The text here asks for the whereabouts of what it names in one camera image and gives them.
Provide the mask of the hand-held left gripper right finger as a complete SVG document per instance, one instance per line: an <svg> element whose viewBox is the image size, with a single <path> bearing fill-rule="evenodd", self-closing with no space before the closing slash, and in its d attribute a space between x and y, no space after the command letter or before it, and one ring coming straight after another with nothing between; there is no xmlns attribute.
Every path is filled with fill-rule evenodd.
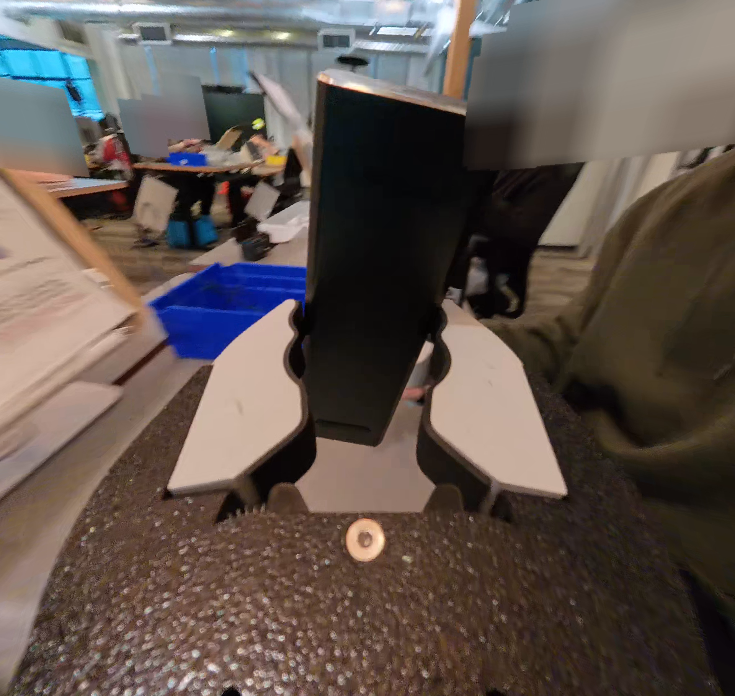
<svg viewBox="0 0 735 696"><path fill-rule="evenodd" d="M441 306L418 430L421 472L464 509L505 493L561 500L568 489L523 363L451 300Z"/></svg>

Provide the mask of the cluttered wooden table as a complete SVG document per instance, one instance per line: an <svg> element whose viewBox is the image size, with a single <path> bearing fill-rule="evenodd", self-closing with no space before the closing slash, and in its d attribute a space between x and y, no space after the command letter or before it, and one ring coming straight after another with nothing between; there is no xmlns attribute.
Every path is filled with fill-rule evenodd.
<svg viewBox="0 0 735 696"><path fill-rule="evenodd" d="M286 166L285 158L272 158L267 160L254 160L245 162L237 157L225 157L211 160L207 157L208 167L178 167L170 165L166 160L146 160L135 162L132 165L134 170L154 171L159 173L180 173L180 174L196 174L196 175L213 175L225 176L235 174L252 173L256 176L274 176L284 171Z"/></svg>

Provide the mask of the blue plastic bin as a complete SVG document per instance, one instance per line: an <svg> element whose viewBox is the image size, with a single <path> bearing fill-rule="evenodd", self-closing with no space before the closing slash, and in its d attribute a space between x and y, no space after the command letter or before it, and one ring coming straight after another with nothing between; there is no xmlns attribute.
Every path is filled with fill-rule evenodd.
<svg viewBox="0 0 735 696"><path fill-rule="evenodd" d="M179 357L211 361L284 301L304 301L306 283L305 267L217 263L149 305Z"/></svg>

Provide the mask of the grey desk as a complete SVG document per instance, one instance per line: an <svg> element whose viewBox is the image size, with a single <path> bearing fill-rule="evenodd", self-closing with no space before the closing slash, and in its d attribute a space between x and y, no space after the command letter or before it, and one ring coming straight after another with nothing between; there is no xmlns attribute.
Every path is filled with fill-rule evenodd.
<svg viewBox="0 0 735 696"><path fill-rule="evenodd" d="M82 375L116 383L121 399L8 492L1 504L2 693L21 662L42 594L78 516L112 465L203 366L180 359L155 316ZM421 408L400 402L376 447L317 441L297 483L310 511L418 511L433 485L415 458Z"/></svg>

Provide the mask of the wooden post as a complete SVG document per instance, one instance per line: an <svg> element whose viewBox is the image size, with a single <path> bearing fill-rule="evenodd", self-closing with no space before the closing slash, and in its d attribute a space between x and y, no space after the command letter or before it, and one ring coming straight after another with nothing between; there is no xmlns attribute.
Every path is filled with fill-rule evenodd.
<svg viewBox="0 0 735 696"><path fill-rule="evenodd" d="M475 9L476 0L454 0L454 22L443 78L443 94L452 98L461 99L464 95Z"/></svg>

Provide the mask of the black screen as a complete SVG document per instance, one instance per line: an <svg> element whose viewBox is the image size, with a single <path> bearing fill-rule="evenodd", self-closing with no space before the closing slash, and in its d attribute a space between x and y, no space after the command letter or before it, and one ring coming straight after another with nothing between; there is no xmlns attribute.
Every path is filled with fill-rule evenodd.
<svg viewBox="0 0 735 696"><path fill-rule="evenodd" d="M226 131L239 127L244 138L258 134L268 137L265 120L265 97L248 93L242 87L202 85L209 126L209 139L220 140Z"/></svg>

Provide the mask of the white plastic bin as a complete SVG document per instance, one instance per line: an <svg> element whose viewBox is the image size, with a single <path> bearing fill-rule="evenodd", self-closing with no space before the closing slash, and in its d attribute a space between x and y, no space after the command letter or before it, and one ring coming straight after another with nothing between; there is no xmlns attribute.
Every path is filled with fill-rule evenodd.
<svg viewBox="0 0 735 696"><path fill-rule="evenodd" d="M256 227L256 230L266 235L272 245L287 243L294 240L301 232L309 228L310 201L301 200L271 214Z"/></svg>

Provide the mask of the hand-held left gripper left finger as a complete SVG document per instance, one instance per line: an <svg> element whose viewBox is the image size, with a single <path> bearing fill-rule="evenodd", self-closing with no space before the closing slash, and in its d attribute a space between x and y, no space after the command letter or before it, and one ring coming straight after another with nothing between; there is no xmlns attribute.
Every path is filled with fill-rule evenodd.
<svg viewBox="0 0 735 696"><path fill-rule="evenodd" d="M287 299L213 362L167 483L172 497L233 494L265 503L315 462L317 440L300 332L303 306Z"/></svg>

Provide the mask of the black usb hub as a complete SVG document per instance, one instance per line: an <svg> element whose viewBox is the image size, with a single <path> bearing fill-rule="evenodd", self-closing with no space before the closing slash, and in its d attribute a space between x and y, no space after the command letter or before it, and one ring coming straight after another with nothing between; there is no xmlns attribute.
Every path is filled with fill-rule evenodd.
<svg viewBox="0 0 735 696"><path fill-rule="evenodd" d="M304 381L318 436L381 443L446 294L467 217L465 107L317 76Z"/></svg>

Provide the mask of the person's right forearm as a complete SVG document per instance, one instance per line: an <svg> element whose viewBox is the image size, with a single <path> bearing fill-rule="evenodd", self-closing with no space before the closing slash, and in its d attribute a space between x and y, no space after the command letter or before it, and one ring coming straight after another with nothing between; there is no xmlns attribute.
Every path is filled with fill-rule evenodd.
<svg viewBox="0 0 735 696"><path fill-rule="evenodd" d="M630 206L555 315L483 323L637 486L733 658L733 150Z"/></svg>

